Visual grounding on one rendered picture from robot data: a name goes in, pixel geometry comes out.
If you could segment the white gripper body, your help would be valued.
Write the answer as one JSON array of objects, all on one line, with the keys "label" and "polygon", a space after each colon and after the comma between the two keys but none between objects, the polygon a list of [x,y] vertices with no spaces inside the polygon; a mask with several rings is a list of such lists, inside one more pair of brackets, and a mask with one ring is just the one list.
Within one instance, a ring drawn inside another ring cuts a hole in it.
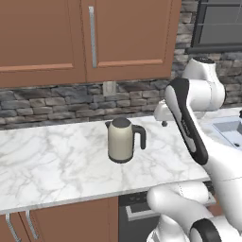
[{"label": "white gripper body", "polygon": [[172,112],[168,109],[164,99],[158,103],[154,111],[154,117],[157,121],[161,122],[174,120]]}]

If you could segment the cream electric kettle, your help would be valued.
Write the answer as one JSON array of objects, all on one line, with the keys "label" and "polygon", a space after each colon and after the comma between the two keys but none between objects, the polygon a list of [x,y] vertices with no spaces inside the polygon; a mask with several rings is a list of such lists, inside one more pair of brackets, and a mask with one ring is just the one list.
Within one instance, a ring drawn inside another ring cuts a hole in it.
[{"label": "cream electric kettle", "polygon": [[136,133],[140,134],[140,148],[146,148],[146,130],[133,125],[128,118],[118,117],[105,125],[108,129],[108,156],[113,162],[124,164],[132,159]]}]

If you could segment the steel sink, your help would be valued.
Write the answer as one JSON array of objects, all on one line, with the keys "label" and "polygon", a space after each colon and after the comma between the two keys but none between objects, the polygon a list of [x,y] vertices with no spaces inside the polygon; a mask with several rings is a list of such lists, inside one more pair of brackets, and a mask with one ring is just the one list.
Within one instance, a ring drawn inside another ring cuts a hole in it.
[{"label": "steel sink", "polygon": [[242,150],[241,118],[218,118],[213,122],[212,126],[232,147]]}]

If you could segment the black dishwasher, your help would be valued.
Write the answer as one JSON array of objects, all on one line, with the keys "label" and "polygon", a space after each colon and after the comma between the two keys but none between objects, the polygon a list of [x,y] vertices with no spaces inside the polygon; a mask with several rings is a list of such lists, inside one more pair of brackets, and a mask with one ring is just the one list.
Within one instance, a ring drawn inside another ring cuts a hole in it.
[{"label": "black dishwasher", "polygon": [[[210,181],[160,184],[147,192],[120,196],[119,242],[190,242],[193,223],[211,213],[215,190]],[[128,221],[126,207],[147,203],[158,216]]]}]

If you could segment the dark framed window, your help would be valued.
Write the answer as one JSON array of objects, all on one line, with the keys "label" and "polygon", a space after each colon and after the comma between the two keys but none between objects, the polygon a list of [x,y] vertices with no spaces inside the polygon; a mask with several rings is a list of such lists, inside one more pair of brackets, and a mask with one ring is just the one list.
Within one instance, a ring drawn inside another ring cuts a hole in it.
[{"label": "dark framed window", "polygon": [[242,0],[199,0],[191,46],[193,53],[242,51]]}]

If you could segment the brown base cupboard door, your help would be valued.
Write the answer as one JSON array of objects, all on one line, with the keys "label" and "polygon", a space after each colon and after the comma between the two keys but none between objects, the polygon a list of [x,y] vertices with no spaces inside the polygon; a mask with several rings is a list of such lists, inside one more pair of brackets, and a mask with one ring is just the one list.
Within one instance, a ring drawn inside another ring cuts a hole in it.
[{"label": "brown base cupboard door", "polygon": [[[9,218],[17,237],[21,239],[21,242],[29,242],[19,214],[13,213]],[[5,215],[0,216],[0,242],[16,242],[9,229]]]},{"label": "brown base cupboard door", "polygon": [[30,210],[38,240],[19,215],[30,242],[118,242],[118,197]]}]

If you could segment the white wall socket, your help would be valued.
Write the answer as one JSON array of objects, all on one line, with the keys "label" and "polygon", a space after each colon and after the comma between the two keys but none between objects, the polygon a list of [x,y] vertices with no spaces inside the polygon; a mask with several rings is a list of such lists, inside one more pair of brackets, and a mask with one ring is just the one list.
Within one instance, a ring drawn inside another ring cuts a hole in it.
[{"label": "white wall socket", "polygon": [[115,81],[104,81],[103,82],[103,95],[104,96],[116,95],[116,82]]}]

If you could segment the brown wall cupboard door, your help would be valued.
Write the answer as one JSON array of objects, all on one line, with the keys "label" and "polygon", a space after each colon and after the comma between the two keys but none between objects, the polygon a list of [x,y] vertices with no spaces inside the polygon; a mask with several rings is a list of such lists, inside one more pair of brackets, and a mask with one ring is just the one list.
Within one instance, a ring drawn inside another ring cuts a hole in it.
[{"label": "brown wall cupboard door", "polygon": [[[93,68],[89,6],[95,8]],[[171,76],[182,0],[81,0],[87,80]]]},{"label": "brown wall cupboard door", "polygon": [[85,80],[80,0],[0,0],[0,87]]}]

